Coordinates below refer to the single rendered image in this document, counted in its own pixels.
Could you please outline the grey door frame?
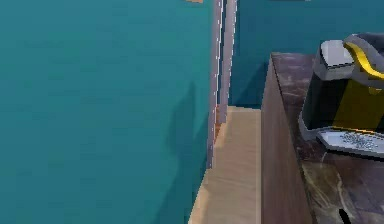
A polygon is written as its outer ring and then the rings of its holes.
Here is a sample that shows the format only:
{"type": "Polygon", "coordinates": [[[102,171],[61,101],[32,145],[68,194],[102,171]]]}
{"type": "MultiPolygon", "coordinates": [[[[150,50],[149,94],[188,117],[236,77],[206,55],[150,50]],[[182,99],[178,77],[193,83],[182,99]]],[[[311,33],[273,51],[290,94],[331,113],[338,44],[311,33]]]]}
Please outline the grey door frame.
{"type": "Polygon", "coordinates": [[[238,5],[238,0],[212,0],[212,2],[207,169],[213,167],[216,128],[227,119],[238,5]]]}

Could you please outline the black and yellow coffee machine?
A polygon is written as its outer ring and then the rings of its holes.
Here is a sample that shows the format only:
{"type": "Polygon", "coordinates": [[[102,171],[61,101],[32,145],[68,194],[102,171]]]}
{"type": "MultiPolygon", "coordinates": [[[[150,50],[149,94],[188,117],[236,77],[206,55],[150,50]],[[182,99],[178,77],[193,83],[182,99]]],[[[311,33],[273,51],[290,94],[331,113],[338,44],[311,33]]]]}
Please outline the black and yellow coffee machine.
{"type": "Polygon", "coordinates": [[[299,128],[328,150],[384,159],[384,33],[319,45],[299,128]]]}

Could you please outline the brown marble-top counter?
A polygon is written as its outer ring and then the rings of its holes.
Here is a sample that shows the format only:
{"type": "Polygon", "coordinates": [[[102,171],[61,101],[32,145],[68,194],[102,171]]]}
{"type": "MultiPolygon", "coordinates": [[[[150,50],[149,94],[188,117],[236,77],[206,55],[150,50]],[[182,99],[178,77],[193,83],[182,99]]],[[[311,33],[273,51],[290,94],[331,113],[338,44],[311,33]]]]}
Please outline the brown marble-top counter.
{"type": "Polygon", "coordinates": [[[384,224],[384,161],[327,152],[298,117],[312,55],[273,53],[261,108],[261,224],[384,224]]]}

